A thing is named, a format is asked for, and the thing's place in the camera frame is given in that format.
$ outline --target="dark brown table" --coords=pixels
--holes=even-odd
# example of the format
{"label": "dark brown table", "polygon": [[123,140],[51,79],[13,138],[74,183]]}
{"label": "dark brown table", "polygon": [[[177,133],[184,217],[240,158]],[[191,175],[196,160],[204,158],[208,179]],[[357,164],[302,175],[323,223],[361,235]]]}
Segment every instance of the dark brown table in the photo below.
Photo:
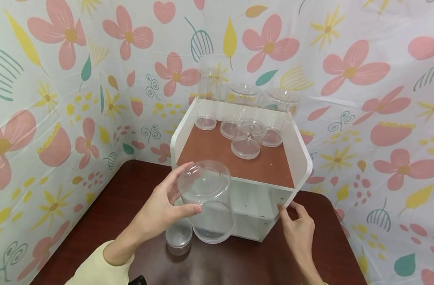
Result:
{"label": "dark brown table", "polygon": [[[32,285],[63,285],[94,249],[117,237],[129,224],[170,169],[126,162]],[[331,203],[322,195],[302,191],[295,201],[303,204],[315,220],[313,257],[325,282],[366,284]],[[144,243],[136,253],[130,277],[139,275],[145,276],[148,285],[296,285],[301,281],[280,221],[262,243],[230,237],[209,245],[194,237],[189,254],[181,258],[169,255],[162,234]]]}

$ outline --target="right hand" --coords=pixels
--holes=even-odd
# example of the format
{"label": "right hand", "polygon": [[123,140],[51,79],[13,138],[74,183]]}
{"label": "right hand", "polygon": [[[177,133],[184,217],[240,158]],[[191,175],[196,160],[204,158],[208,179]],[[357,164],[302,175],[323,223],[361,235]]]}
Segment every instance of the right hand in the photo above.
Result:
{"label": "right hand", "polygon": [[315,223],[309,216],[304,206],[292,201],[289,205],[298,213],[298,219],[292,221],[287,209],[278,204],[280,219],[284,226],[284,235],[294,258],[297,261],[312,260],[312,240],[314,237]]}

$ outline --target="cream sleeve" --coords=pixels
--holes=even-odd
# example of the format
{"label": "cream sleeve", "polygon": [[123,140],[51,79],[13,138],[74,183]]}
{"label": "cream sleeve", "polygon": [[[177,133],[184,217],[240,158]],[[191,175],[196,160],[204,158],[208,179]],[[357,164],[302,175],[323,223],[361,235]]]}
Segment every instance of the cream sleeve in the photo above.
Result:
{"label": "cream sleeve", "polygon": [[103,250],[112,242],[103,243],[95,249],[65,285],[127,285],[134,256],[121,266],[112,266],[103,258]]}

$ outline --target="floral backdrop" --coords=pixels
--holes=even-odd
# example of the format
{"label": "floral backdrop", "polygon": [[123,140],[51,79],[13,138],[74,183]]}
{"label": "floral backdrop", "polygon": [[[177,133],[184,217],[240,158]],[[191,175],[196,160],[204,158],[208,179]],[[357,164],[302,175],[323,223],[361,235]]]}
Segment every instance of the floral backdrop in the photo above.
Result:
{"label": "floral backdrop", "polygon": [[29,284],[125,161],[170,164],[211,56],[219,86],[303,95],[303,190],[367,281],[434,285],[434,0],[167,1],[0,1],[0,284]]}

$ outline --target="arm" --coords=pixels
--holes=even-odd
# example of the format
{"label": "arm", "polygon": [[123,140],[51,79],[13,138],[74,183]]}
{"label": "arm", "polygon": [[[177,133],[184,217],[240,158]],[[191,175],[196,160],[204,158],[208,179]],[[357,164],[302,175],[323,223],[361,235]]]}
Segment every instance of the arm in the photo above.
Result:
{"label": "arm", "polygon": [[201,213],[199,205],[173,206],[179,198],[177,178],[193,162],[172,171],[118,237],[98,247],[66,285],[127,285],[134,253],[145,241],[163,233],[176,221]]}

